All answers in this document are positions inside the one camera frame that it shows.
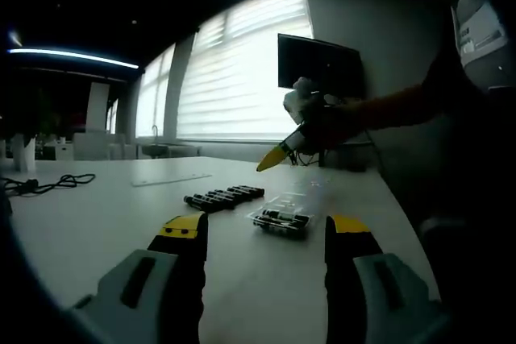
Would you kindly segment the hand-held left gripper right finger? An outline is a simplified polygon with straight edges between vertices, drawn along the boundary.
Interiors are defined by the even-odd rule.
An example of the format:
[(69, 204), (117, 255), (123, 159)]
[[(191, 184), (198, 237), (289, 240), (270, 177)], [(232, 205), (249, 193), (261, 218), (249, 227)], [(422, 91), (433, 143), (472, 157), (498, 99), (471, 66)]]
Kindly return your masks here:
[(329, 343), (440, 343), (450, 316), (427, 284), (385, 254), (355, 218), (329, 216), (325, 227)]

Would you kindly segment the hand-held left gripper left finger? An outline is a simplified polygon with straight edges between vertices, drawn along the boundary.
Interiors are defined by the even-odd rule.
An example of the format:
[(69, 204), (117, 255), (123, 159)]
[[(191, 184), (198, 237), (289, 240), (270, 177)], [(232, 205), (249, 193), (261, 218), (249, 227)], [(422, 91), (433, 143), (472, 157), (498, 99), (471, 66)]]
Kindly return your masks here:
[(198, 343), (208, 228), (207, 213), (176, 216), (104, 274), (69, 310), (81, 341)]

